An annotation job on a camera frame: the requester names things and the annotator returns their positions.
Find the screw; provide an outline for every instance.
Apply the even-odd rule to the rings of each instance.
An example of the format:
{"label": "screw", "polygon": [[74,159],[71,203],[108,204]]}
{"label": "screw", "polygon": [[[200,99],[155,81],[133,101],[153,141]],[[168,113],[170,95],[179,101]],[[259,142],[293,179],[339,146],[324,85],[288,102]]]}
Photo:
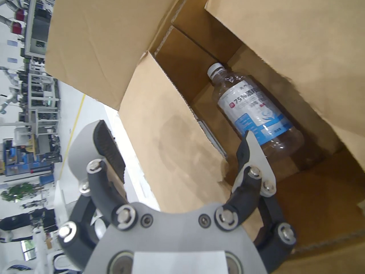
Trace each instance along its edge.
{"label": "screw", "polygon": [[145,214],[144,216],[142,216],[141,218],[141,226],[144,228],[148,228],[152,225],[153,223],[153,217],[151,214]]}
{"label": "screw", "polygon": [[251,166],[249,170],[249,176],[253,179],[261,179],[261,170],[256,166]]}
{"label": "screw", "polygon": [[293,245],[296,243],[294,231],[288,223],[281,223],[278,226],[278,234],[284,243],[288,245]]}
{"label": "screw", "polygon": [[86,182],[81,185],[82,190],[88,190],[89,189],[89,182]]}
{"label": "screw", "polygon": [[97,170],[99,168],[99,165],[100,165],[100,162],[98,160],[92,160],[90,163],[89,163],[89,168],[91,170]]}
{"label": "screw", "polygon": [[78,186],[78,190],[83,196],[90,197],[91,192],[90,192],[89,181],[87,179],[81,181]]}
{"label": "screw", "polygon": [[217,210],[215,210],[214,219],[215,223],[218,225],[218,228],[223,231],[233,230],[238,224],[237,213],[230,210],[225,210],[223,209],[223,206],[220,206],[217,208]]}
{"label": "screw", "polygon": [[65,238],[66,236],[70,235],[71,233],[71,229],[68,226],[62,226],[59,230],[58,230],[58,235],[61,238]]}
{"label": "screw", "polygon": [[76,235],[77,226],[74,222],[68,221],[64,223],[58,230],[58,235],[63,239],[64,243],[71,241]]}
{"label": "screw", "polygon": [[118,222],[120,222],[120,223],[129,223],[130,220],[131,220],[131,213],[128,209],[123,209],[118,214]]}
{"label": "screw", "polygon": [[286,240],[291,240],[294,237],[294,232],[288,227],[282,228],[283,236]]}
{"label": "screw", "polygon": [[263,186],[263,189],[265,189],[269,193],[275,192],[275,185],[269,180],[265,180],[263,182],[262,186]]}
{"label": "screw", "polygon": [[137,213],[135,209],[130,205],[122,205],[117,211],[118,229],[127,230],[130,229],[137,221]]}
{"label": "screw", "polygon": [[199,222],[199,225],[202,227],[202,228],[209,228],[210,227],[210,224],[211,224],[211,219],[209,218],[209,215],[207,214],[201,214],[199,216],[199,219],[198,219],[198,222]]}
{"label": "screw", "polygon": [[233,223],[233,213],[230,210],[223,210],[222,214],[220,215],[220,219],[223,223],[227,223],[231,225]]}

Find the clear plastic bottle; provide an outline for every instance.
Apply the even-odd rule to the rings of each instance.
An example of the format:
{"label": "clear plastic bottle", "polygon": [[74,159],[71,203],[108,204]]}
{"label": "clear plastic bottle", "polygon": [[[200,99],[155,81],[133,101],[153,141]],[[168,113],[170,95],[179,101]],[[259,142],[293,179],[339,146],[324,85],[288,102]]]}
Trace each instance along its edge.
{"label": "clear plastic bottle", "polygon": [[269,162],[285,158],[304,143],[302,133],[247,76],[220,63],[208,69],[213,100],[239,136],[251,130]]}

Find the bottle cap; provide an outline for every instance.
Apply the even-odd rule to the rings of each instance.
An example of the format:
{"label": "bottle cap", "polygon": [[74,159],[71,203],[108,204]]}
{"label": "bottle cap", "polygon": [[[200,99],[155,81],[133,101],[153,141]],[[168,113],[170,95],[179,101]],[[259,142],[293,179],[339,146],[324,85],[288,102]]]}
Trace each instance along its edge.
{"label": "bottle cap", "polygon": [[214,76],[221,72],[222,70],[225,70],[224,66],[221,63],[215,63],[211,65],[208,69],[208,76],[211,80],[213,80]]}

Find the metal rack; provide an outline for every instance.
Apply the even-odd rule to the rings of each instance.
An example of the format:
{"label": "metal rack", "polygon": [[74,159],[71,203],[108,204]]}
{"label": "metal rack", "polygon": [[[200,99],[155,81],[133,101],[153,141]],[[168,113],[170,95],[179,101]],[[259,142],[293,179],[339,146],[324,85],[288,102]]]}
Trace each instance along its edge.
{"label": "metal rack", "polygon": [[28,108],[30,110],[57,110],[56,79],[43,74],[28,74]]}

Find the blue and white label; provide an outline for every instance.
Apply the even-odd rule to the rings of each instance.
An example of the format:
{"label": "blue and white label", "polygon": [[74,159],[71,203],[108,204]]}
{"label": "blue and white label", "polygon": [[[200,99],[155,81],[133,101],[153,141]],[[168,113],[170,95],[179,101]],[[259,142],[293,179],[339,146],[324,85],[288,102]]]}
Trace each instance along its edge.
{"label": "blue and white label", "polygon": [[260,145],[293,126],[248,78],[227,90],[218,105],[241,134],[251,130]]}

